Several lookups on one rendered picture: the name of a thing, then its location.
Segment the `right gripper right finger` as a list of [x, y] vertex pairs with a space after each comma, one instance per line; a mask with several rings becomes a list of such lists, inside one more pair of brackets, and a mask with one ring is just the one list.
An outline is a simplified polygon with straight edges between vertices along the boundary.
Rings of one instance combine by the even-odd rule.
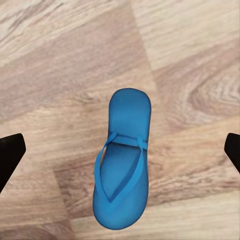
[[235, 167], [240, 173], [240, 135], [235, 133], [229, 133], [227, 135], [224, 151], [231, 159]]

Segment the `sandal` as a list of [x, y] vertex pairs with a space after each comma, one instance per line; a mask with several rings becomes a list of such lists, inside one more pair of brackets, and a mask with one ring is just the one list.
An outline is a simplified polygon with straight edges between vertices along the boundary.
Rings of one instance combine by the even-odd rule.
[[107, 142], [95, 159], [92, 200], [94, 217], [104, 228], [126, 229], [145, 211], [151, 115], [151, 100], [139, 89], [119, 89], [110, 99]]

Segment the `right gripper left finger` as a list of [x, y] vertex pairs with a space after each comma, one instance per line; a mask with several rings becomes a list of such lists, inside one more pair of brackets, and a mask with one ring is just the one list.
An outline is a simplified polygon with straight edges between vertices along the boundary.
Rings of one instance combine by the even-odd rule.
[[21, 133], [0, 138], [0, 193], [26, 152]]

